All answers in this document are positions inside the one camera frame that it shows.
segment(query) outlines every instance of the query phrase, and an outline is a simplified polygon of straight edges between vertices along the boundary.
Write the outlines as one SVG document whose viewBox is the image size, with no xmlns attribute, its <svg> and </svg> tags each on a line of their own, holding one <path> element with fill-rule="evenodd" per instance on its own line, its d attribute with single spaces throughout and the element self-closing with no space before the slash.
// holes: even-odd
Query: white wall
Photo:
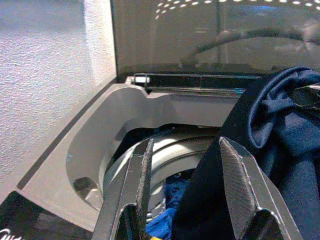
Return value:
<svg viewBox="0 0 320 240">
<path fill-rule="evenodd" d="M 0 0 L 0 183 L 115 76 L 110 0 Z"/>
</svg>

